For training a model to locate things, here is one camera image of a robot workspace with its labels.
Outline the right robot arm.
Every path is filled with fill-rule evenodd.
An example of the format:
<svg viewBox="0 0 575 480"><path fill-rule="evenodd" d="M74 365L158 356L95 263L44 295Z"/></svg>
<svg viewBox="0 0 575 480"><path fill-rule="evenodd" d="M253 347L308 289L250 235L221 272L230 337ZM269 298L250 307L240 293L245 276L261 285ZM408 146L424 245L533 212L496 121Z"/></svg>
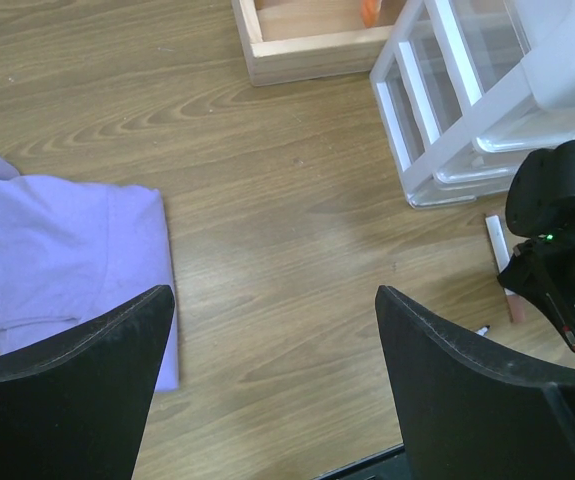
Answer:
<svg viewBox="0 0 575 480"><path fill-rule="evenodd" d="M575 353L575 140L537 149L520 165L505 217L521 238L500 285L535 306Z"/></svg>

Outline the brown cap white marker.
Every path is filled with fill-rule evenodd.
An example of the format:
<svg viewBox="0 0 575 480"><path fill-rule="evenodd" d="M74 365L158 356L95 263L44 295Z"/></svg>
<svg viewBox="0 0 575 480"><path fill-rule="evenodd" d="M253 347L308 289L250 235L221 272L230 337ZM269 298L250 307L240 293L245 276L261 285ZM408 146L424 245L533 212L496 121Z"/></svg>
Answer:
<svg viewBox="0 0 575 480"><path fill-rule="evenodd" d="M485 224L496 266L498 272L501 273L508 266L510 261L509 250L507 248L501 219L498 215L488 215L485 218ZM511 322L523 323L525 321L525 311L521 297L508 289L504 289L504 293L508 304Z"/></svg>

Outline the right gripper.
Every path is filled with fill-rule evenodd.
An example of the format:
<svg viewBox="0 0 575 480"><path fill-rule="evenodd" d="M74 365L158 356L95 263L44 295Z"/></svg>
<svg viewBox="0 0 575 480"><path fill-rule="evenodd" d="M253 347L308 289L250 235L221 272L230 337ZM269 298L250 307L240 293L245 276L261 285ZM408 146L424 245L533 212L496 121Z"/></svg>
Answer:
<svg viewBox="0 0 575 480"><path fill-rule="evenodd" d="M547 239L513 248L498 282L536 307L568 345L575 345L575 246Z"/></svg>

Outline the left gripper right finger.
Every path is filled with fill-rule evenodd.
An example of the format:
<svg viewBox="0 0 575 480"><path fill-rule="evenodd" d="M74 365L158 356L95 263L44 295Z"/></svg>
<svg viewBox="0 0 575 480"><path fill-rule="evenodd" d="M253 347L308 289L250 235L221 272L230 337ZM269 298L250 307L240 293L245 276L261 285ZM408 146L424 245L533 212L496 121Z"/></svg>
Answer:
<svg viewBox="0 0 575 480"><path fill-rule="evenodd" d="M390 286L375 310L415 479L575 479L575 369L507 348Z"/></svg>

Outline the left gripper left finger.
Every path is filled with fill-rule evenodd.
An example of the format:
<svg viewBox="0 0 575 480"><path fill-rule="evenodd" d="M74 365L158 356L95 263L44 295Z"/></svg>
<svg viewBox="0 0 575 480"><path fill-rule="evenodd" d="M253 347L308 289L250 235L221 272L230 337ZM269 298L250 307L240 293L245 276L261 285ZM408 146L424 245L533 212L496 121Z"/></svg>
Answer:
<svg viewBox="0 0 575 480"><path fill-rule="evenodd" d="M0 479L132 477L175 308L170 287L0 356Z"/></svg>

